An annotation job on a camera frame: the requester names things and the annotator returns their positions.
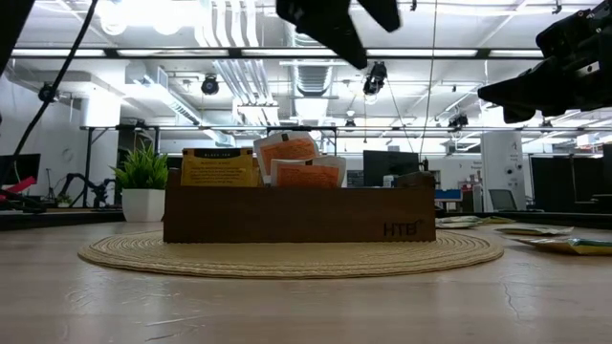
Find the white pillar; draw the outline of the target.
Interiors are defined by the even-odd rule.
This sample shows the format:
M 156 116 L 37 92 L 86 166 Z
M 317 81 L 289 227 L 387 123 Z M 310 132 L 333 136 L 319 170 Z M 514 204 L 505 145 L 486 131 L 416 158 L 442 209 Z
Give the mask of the white pillar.
M 518 210 L 525 210 L 525 163 L 520 133 L 510 131 L 484 133 L 481 136 L 481 158 L 484 210 L 494 212 L 490 189 L 511 190 Z

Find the red bar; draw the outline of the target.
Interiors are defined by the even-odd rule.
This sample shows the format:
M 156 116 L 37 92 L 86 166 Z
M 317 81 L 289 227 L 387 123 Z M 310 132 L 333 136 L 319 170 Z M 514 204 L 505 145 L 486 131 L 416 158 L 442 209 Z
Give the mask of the red bar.
M 33 184 L 36 184 L 36 179 L 34 177 L 28 177 L 26 179 L 23 179 L 17 184 L 10 185 L 6 189 L 0 189 L 0 198 L 6 197 L 5 192 L 20 193 L 23 190 L 26 190 L 28 187 L 32 186 Z

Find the black monitor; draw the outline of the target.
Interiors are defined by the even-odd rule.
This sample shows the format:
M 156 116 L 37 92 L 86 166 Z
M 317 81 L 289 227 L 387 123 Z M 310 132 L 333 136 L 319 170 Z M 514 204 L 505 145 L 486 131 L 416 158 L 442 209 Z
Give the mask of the black monitor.
M 4 185 L 15 185 L 32 178 L 37 183 L 40 166 L 40 154 L 19 155 L 14 162 L 11 162 L 12 155 L 0 156 L 0 176 L 8 171 Z
M 417 153 L 364 150 L 362 162 L 365 186 L 383 186 L 384 176 L 402 176 L 420 170 Z

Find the black partition wall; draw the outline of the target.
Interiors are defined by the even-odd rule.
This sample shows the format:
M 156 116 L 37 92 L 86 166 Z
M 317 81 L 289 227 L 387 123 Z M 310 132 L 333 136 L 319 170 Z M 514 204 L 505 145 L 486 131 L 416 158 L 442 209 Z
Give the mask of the black partition wall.
M 536 209 L 586 212 L 596 195 L 606 193 L 602 159 L 531 158 L 531 170 Z

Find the orange white tea packet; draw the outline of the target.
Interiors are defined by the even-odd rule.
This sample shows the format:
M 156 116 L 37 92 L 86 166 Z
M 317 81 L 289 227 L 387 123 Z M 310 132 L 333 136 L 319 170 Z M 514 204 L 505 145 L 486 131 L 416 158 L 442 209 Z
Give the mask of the orange white tea packet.
M 308 160 L 272 160 L 271 184 L 277 187 L 341 187 L 346 159 L 320 156 Z
M 264 184 L 271 183 L 272 160 L 307 160 L 319 155 L 317 144 L 306 132 L 281 131 L 253 142 Z

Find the mango black tea packet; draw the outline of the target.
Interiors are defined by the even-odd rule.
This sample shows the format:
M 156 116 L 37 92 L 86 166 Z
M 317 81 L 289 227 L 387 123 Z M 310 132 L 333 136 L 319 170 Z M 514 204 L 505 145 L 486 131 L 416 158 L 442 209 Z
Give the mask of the mango black tea packet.
M 186 148 L 181 185 L 257 187 L 259 167 L 248 148 Z

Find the brown wooden tea box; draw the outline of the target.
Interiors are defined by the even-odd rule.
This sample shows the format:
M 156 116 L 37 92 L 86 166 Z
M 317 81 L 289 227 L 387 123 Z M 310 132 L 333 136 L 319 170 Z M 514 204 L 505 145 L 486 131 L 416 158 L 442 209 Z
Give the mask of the brown wooden tea box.
M 172 170 L 170 244 L 433 242 L 434 191 L 405 188 L 185 186 Z

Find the silver ventilation duct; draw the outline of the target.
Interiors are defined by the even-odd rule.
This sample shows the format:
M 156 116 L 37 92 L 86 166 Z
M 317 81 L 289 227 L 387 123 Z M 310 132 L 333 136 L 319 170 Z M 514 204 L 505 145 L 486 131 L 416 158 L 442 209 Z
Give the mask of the silver ventilation duct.
M 305 33 L 298 33 L 294 24 L 286 23 L 286 38 L 290 48 L 321 48 L 322 45 Z M 281 60 L 279 65 L 291 72 L 295 93 L 299 97 L 328 97 L 331 95 L 335 68 L 346 62 L 334 58 L 297 58 Z

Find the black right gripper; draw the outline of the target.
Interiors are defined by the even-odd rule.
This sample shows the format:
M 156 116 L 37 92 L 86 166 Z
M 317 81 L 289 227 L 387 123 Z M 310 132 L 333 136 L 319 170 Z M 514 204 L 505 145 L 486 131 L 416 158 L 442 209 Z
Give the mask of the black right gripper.
M 504 121 L 518 123 L 537 113 L 555 118 L 568 110 L 612 106 L 612 59 L 559 67 L 540 62 L 518 76 L 477 91 L 478 96 L 504 107 Z

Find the round woven placemat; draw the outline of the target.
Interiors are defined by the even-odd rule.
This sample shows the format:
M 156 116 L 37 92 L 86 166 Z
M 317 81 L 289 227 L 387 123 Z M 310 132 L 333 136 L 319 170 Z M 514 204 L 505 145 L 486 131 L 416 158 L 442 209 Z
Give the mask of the round woven placemat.
M 117 234 L 82 247 L 98 266 L 170 275 L 246 279 L 341 279 L 459 269 L 499 259 L 488 239 L 440 231 L 433 242 L 169 244 L 160 231 Z

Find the green plant white pot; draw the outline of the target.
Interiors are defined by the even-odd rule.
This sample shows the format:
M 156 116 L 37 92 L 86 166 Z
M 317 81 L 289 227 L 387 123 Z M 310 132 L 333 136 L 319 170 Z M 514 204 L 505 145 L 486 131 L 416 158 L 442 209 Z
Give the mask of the green plant white pot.
M 129 151 L 122 167 L 112 167 L 121 193 L 122 213 L 130 223 L 158 223 L 164 217 L 169 176 L 167 155 L 153 146 Z

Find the grey office chair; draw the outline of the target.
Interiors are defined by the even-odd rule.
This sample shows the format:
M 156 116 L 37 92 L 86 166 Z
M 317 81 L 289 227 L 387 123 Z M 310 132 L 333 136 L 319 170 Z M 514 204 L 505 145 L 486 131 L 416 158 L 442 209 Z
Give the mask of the grey office chair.
M 509 189 L 490 189 L 489 194 L 494 211 L 517 211 L 513 192 Z

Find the long overhead light bar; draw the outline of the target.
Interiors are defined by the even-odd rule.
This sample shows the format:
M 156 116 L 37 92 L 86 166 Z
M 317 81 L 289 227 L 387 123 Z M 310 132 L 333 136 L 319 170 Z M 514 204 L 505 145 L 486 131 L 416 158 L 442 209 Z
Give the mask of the long overhead light bar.
M 519 59 L 537 60 L 542 57 L 537 49 L 419 49 L 393 48 L 367 49 L 366 56 L 373 59 Z M 76 51 L 77 58 L 109 59 L 217 59 L 217 58 L 269 58 L 269 59 L 334 59 L 338 55 L 325 48 L 193 48 L 193 49 L 118 49 L 84 48 Z

